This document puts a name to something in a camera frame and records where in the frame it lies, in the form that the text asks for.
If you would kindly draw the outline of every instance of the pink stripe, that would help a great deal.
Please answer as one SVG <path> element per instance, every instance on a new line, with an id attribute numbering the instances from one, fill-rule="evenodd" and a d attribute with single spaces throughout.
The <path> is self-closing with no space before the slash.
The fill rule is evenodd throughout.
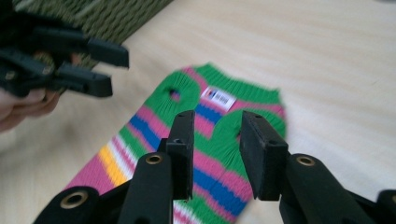
<path id="1" fill-rule="evenodd" d="M 95 155 L 73 180 L 67 185 L 66 189 L 75 186 L 89 186 L 99 191 L 99 194 L 104 194 L 113 189 L 115 186 L 108 178 L 107 172 L 99 158 Z"/>
<path id="2" fill-rule="evenodd" d="M 285 116 L 285 110 L 281 105 L 264 105 L 264 104 L 256 104 L 256 103 L 251 103 L 251 102 L 245 102 L 241 100 L 235 101 L 233 106 L 230 109 L 231 111 L 235 111 L 238 109 L 244 109 L 244 108 L 255 108 L 255 109 L 264 109 L 264 110 L 269 110 L 273 112 L 274 114 L 277 114 L 280 116 L 282 119 L 284 119 Z"/>
<path id="3" fill-rule="evenodd" d="M 128 128 L 129 132 L 136 137 L 139 142 L 143 145 L 143 147 L 148 151 L 148 152 L 154 152 L 155 149 L 146 141 L 146 138 L 143 136 L 143 134 L 137 130 L 134 126 L 132 126 L 130 123 L 126 125 Z"/>
<path id="4" fill-rule="evenodd" d="M 216 160 L 206 156 L 200 150 L 194 150 L 194 167 L 217 179 L 243 202 L 251 199 L 252 191 L 249 182 L 233 171 L 228 171 Z"/>
<path id="5" fill-rule="evenodd" d="M 147 119 L 146 121 L 150 123 L 150 126 L 151 124 L 155 124 L 155 126 L 150 127 L 152 131 L 155 130 L 155 127 L 162 127 L 163 130 L 165 129 L 166 126 L 163 125 L 163 123 L 158 119 L 157 116 L 150 116 L 150 114 L 152 114 L 152 111 L 149 108 L 145 107 L 145 109 L 142 110 L 142 114 L 145 116 L 148 115 L 144 117 L 144 119 L 145 120 Z M 195 119 L 198 119 L 199 124 L 203 124 L 203 125 L 196 125 L 195 130 L 199 133 L 203 133 L 205 136 L 211 136 L 210 132 L 213 132 L 213 124 L 207 121 L 205 118 L 202 118 L 198 114 L 195 115 Z M 145 148 L 147 148 L 149 151 L 154 151 L 154 148 L 151 147 L 151 145 L 147 142 L 146 138 L 142 135 L 141 132 L 139 132 L 131 124 L 127 124 L 127 128 L 134 136 L 138 138 L 139 142 Z M 208 175 L 213 176 L 213 178 L 220 179 L 222 175 L 227 176 L 227 178 L 222 178 L 221 180 L 219 180 L 219 182 L 224 187 L 227 187 L 229 190 L 231 190 L 237 197 L 240 197 L 242 201 L 247 202 L 250 199 L 251 196 L 250 185 L 244 178 L 242 178 L 241 176 L 239 176 L 234 172 L 227 171 L 218 161 L 213 160 L 212 158 L 204 155 L 199 150 L 194 151 L 193 159 L 194 159 L 194 166 L 196 166 L 198 169 L 202 170 L 203 172 L 206 172 Z"/>
<path id="6" fill-rule="evenodd" d="M 231 214 L 230 212 L 225 210 L 221 205 L 219 205 L 218 202 L 211 197 L 209 192 L 207 192 L 206 190 L 202 189 L 197 184 L 194 184 L 193 189 L 194 189 L 196 194 L 198 194 L 201 197 L 205 198 L 205 201 L 206 201 L 207 205 L 213 211 L 215 211 L 218 215 L 223 217 L 228 222 L 235 222 L 235 216 L 233 216 L 233 214 Z"/>
<path id="7" fill-rule="evenodd" d="M 128 149 L 123 146 L 123 144 L 121 143 L 122 140 L 119 137 L 114 136 L 111 140 L 116 147 L 116 150 L 120 153 L 122 160 L 126 163 L 128 169 L 133 173 L 136 169 L 136 164 L 134 163 L 134 161 L 132 161 L 131 158 L 133 155 L 128 155 Z"/>
<path id="8" fill-rule="evenodd" d="M 174 206 L 174 219 L 177 219 L 181 223 L 190 223 L 190 218 L 184 216 L 177 207 Z"/>
<path id="9" fill-rule="evenodd" d="M 195 131 L 200 133 L 206 138 L 210 138 L 212 136 L 215 125 L 202 117 L 200 114 L 195 114 Z"/>
<path id="10" fill-rule="evenodd" d="M 192 67 L 183 68 L 181 71 L 183 73 L 189 75 L 192 79 L 194 79 L 198 83 L 198 85 L 201 89 L 201 91 L 200 91 L 200 95 L 201 95 L 202 92 L 204 92 L 204 90 L 207 87 L 206 80 L 204 80 L 198 73 L 196 73 Z"/>
<path id="11" fill-rule="evenodd" d="M 158 116 L 150 108 L 142 105 L 136 112 L 136 116 L 148 123 L 150 129 L 159 137 L 168 137 L 170 129 L 158 119 Z"/>
<path id="12" fill-rule="evenodd" d="M 171 91 L 171 98 L 176 102 L 180 101 L 180 93 Z"/>

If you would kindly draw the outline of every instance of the black clamp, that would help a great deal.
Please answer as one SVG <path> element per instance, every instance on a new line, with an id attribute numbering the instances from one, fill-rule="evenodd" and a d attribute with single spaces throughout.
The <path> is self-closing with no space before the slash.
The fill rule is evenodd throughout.
<path id="1" fill-rule="evenodd" d="M 396 189 L 371 202 L 345 190 L 320 160 L 290 155 L 288 147 L 264 117 L 244 111 L 240 153 L 253 196 L 280 200 L 284 223 L 396 223 Z M 139 159 L 132 180 L 102 196 L 93 188 L 67 189 L 35 223 L 173 223 L 173 200 L 192 195 L 192 151 L 193 112 L 186 111 L 158 151 Z"/>
<path id="2" fill-rule="evenodd" d="M 71 54 L 85 53 L 92 59 L 129 67 L 128 50 L 103 40 L 88 38 L 78 28 L 60 20 L 12 8 L 0 16 L 0 88 L 18 96 L 30 90 L 77 91 L 96 97 L 112 95 L 111 78 L 71 64 Z M 31 55 L 46 52 L 53 66 Z"/>

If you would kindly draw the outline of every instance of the white stripe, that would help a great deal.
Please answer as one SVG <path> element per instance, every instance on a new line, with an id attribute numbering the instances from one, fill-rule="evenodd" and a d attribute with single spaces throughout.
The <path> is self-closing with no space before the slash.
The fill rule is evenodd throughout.
<path id="1" fill-rule="evenodd" d="M 187 217 L 189 220 L 189 223 L 193 223 L 193 224 L 201 224 L 202 223 L 202 221 L 193 214 L 193 212 L 191 211 L 192 209 L 190 207 L 188 207 L 186 204 L 183 204 L 182 202 L 175 202 L 174 210 L 178 211 L 183 217 Z"/>
<path id="2" fill-rule="evenodd" d="M 132 172 L 128 168 L 128 165 L 125 163 L 125 161 L 123 160 L 123 158 L 120 155 L 120 153 L 116 150 L 116 146 L 114 146 L 112 141 L 108 142 L 107 145 L 108 145 L 108 148 L 110 149 L 111 153 L 113 154 L 114 159 L 116 160 L 117 165 L 120 168 L 120 171 L 125 175 L 125 177 L 127 179 L 131 179 L 132 178 Z"/>
<path id="3" fill-rule="evenodd" d="M 136 157 L 136 155 L 133 153 L 133 150 L 131 148 L 131 145 L 128 144 L 128 146 L 125 144 L 125 142 L 123 141 L 122 137 L 120 137 L 119 135 L 116 136 L 116 140 L 119 142 L 121 148 L 120 150 L 124 151 L 126 156 L 128 157 L 128 160 L 134 164 L 134 166 L 136 167 L 137 165 L 137 161 L 138 158 Z"/>

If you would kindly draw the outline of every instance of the green knit fabric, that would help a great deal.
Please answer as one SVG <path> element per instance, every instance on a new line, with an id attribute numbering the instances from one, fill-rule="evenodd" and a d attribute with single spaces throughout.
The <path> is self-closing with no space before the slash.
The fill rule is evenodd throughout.
<path id="1" fill-rule="evenodd" d="M 208 89 L 231 94 L 233 105 L 225 109 L 211 101 L 205 95 Z M 132 178 L 137 160 L 157 150 L 174 117 L 186 110 L 195 111 L 193 199 L 174 203 L 174 220 L 235 222 L 252 197 L 239 153 L 242 112 L 262 115 L 282 136 L 285 114 L 278 90 L 230 78 L 210 63 L 169 75 L 68 187 L 92 186 L 104 193 Z"/>

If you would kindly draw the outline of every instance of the blue stripe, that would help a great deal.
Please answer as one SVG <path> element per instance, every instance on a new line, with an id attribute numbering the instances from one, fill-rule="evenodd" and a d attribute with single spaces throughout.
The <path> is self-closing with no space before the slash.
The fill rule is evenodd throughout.
<path id="1" fill-rule="evenodd" d="M 198 104 L 198 106 L 195 108 L 195 113 L 201 115 L 202 117 L 208 119 L 209 121 L 211 121 L 215 124 L 222 117 L 222 115 L 219 112 L 216 112 L 215 110 L 208 108 L 201 104 Z"/>
<path id="2" fill-rule="evenodd" d="M 150 129 L 149 124 L 137 115 L 133 116 L 129 122 L 142 133 L 148 144 L 156 151 L 161 139 Z"/>
<path id="3" fill-rule="evenodd" d="M 201 188 L 209 191 L 212 198 L 235 217 L 241 214 L 247 204 L 242 202 L 238 197 L 235 197 L 218 180 L 213 179 L 196 168 L 194 168 L 194 182 Z"/>
<path id="4" fill-rule="evenodd" d="M 130 123 L 142 133 L 146 141 L 156 150 L 161 139 L 150 129 L 149 124 L 145 120 L 139 118 L 137 115 L 131 118 Z M 216 200 L 219 205 L 233 214 L 233 216 L 237 217 L 246 206 L 246 203 L 242 202 L 240 198 L 236 197 L 232 191 L 222 186 L 217 179 L 206 175 L 196 168 L 194 168 L 193 178 L 194 183 L 196 183 L 202 189 L 208 191 L 212 198 Z"/>

